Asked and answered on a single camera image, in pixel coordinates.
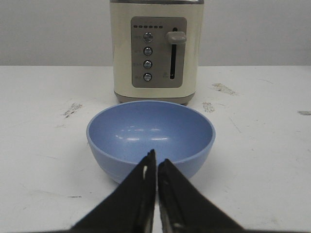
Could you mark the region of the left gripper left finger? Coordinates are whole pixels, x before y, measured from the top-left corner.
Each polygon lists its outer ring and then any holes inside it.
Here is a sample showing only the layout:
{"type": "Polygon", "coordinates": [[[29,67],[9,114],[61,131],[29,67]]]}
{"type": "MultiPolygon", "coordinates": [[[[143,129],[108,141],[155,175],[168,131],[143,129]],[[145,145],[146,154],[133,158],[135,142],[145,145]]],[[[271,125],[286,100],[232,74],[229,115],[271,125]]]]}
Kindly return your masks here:
{"type": "Polygon", "coordinates": [[[151,150],[117,189],[69,232],[151,233],[155,199],[156,153],[151,150]]]}

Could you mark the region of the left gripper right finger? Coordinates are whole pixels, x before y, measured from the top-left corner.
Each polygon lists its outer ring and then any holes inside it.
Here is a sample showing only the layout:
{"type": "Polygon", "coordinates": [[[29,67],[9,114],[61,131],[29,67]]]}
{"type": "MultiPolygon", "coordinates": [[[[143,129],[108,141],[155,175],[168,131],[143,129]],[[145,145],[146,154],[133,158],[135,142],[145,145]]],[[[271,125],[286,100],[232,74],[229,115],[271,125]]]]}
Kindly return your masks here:
{"type": "Polygon", "coordinates": [[[205,198],[166,159],[158,166],[158,195],[164,233],[245,233],[236,221],[205,198]]]}

